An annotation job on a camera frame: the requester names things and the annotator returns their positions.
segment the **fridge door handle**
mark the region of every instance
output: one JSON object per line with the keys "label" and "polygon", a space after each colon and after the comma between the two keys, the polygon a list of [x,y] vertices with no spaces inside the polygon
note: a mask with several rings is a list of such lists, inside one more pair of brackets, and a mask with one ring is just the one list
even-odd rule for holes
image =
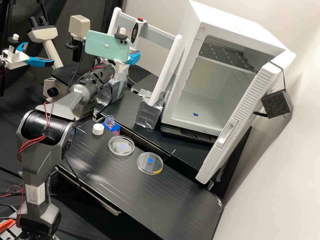
{"label": "fridge door handle", "polygon": [[227,141],[228,137],[238,124],[238,121],[235,120],[234,118],[231,118],[229,122],[226,124],[225,128],[221,132],[220,136],[218,137],[217,141],[215,142],[215,145],[218,148],[222,148],[225,142]]}

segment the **black foam block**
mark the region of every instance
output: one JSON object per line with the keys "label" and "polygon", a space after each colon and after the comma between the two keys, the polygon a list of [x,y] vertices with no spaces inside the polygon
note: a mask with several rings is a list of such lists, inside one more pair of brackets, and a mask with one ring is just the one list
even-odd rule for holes
{"label": "black foam block", "polygon": [[261,99],[268,118],[292,112],[293,106],[288,93],[282,89]]}

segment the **gray robot arm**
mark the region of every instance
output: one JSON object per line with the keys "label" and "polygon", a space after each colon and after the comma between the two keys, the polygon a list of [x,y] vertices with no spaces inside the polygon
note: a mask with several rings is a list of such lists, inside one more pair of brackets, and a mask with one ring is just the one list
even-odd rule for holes
{"label": "gray robot arm", "polygon": [[[49,176],[51,170],[65,157],[75,135],[73,111],[79,104],[85,104],[101,90],[114,76],[112,64],[84,74],[81,80],[70,88],[69,94],[54,104],[36,107],[23,117],[17,130],[18,146],[42,135],[39,143],[23,150],[22,170],[26,201],[18,212],[17,225],[22,233],[17,239],[55,239],[61,219],[59,209],[51,203]],[[46,114],[51,112],[50,125]]]}

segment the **mint green smartphone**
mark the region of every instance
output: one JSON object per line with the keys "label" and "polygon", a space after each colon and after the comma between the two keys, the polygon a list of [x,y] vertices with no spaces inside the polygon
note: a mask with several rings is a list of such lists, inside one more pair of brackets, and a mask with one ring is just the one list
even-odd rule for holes
{"label": "mint green smartphone", "polygon": [[129,39],[120,40],[113,35],[92,30],[87,32],[85,47],[87,54],[110,60],[117,59],[125,63],[128,61],[129,47]]}

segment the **fridge shelf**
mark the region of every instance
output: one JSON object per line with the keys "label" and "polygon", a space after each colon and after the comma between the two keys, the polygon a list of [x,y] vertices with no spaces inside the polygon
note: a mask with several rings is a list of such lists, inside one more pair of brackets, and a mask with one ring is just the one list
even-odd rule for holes
{"label": "fridge shelf", "polygon": [[249,59],[245,58],[244,53],[229,48],[220,47],[214,44],[204,42],[199,51],[199,57],[205,60],[213,60],[223,65],[233,66],[256,74],[258,71],[249,63]]}

